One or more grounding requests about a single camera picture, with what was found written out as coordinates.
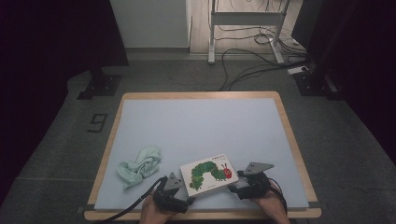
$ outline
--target children's book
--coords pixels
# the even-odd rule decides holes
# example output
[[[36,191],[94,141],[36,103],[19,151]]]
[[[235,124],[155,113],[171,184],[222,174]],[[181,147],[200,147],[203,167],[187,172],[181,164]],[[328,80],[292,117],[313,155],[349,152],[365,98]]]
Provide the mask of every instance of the children's book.
[[[238,181],[238,175],[225,154],[180,167],[189,197]]]

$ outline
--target human hand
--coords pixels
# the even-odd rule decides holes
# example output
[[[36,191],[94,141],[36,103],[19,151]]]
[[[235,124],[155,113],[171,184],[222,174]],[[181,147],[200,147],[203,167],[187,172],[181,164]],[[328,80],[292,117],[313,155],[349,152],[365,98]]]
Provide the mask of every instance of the human hand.
[[[163,224],[176,214],[175,212],[161,211],[152,198],[153,193],[154,191],[143,202],[140,224]]]
[[[279,190],[272,181],[271,187]],[[250,200],[256,203],[260,207],[260,209],[276,223],[290,224],[288,215],[286,214],[286,211],[283,207],[283,203],[280,201],[279,197],[271,190],[268,190],[267,193],[260,198],[251,198]]]

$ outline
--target crumpled cloth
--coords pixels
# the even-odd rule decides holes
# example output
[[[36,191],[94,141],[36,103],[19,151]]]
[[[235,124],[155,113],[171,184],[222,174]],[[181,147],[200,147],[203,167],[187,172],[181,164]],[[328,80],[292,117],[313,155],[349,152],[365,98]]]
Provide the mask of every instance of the crumpled cloth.
[[[158,147],[145,147],[140,150],[136,161],[123,161],[117,172],[123,180],[123,189],[138,185],[144,178],[155,174],[160,169],[161,153]]]

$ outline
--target floor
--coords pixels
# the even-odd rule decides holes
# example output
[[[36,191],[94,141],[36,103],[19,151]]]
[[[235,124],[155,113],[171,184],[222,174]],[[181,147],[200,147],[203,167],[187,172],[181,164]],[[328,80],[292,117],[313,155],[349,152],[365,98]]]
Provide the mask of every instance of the floor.
[[[90,74],[69,80],[62,109],[0,208],[0,223],[91,223],[84,208],[121,96],[217,91],[225,78],[220,57],[214,65],[188,52],[128,52],[128,58],[129,67],[104,68],[108,75],[122,75],[114,96],[77,100]],[[227,56],[224,64],[232,80],[264,62]],[[286,69],[238,82],[231,91],[277,91],[282,98],[322,209],[321,217],[294,223],[396,223],[396,166],[346,102],[301,96]],[[99,128],[92,123],[95,114],[107,114],[99,133],[88,132]]]
[[[283,0],[219,0],[216,9],[218,12],[278,12],[283,8],[285,2],[286,1]],[[280,35],[280,38],[282,38],[282,40],[286,43],[292,43],[290,35],[294,27],[294,23],[297,20],[302,2],[303,0],[290,1],[287,16],[283,23],[283,29]],[[191,1],[191,8],[193,8],[193,10],[191,11],[192,24],[190,53],[207,53],[210,37],[210,26],[208,19],[212,8],[211,1]],[[268,28],[269,31],[262,29],[262,33],[271,34],[271,31],[275,30],[274,26],[265,26],[265,28]],[[272,52],[269,45],[259,45],[255,42],[254,38],[252,38],[252,36],[259,33],[260,30],[257,28],[257,26],[216,26],[215,39],[217,40],[215,44],[215,52],[222,53],[226,49],[231,48],[242,48],[259,53]],[[264,37],[259,37],[257,41],[260,43],[268,42],[268,40]]]

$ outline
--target black floor mount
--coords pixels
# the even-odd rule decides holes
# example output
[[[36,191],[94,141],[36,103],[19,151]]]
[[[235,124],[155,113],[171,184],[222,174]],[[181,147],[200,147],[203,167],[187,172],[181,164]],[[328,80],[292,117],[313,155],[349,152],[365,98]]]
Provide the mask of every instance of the black floor mount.
[[[328,100],[343,100],[329,77],[321,80],[309,72],[302,72],[294,74],[294,79],[302,96],[326,96]]]
[[[93,96],[114,96],[120,84],[120,75],[105,75],[101,68],[90,70],[92,79],[78,100],[91,100]]]

